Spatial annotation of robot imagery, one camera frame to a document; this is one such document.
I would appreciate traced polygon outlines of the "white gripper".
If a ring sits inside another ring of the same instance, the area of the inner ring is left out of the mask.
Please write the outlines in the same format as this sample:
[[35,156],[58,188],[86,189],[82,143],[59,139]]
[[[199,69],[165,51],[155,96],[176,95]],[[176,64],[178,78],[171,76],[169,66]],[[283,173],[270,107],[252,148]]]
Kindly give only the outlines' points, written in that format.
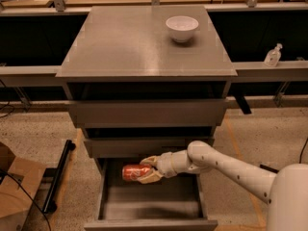
[[177,175],[172,166],[172,153],[163,153],[161,156],[150,156],[140,161],[141,165],[151,165],[156,169],[151,169],[145,175],[138,178],[138,181],[142,184],[150,184],[160,181],[163,176],[165,178],[171,178]]

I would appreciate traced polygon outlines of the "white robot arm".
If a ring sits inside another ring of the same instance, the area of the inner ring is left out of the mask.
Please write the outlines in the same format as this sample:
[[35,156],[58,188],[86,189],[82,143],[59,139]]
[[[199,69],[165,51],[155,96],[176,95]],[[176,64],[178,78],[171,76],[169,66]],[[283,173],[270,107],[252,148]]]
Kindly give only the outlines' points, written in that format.
[[216,151],[203,141],[188,148],[150,156],[150,165],[138,178],[143,184],[180,173],[198,174],[212,167],[268,205],[267,231],[308,231],[308,165],[292,164],[273,173]]

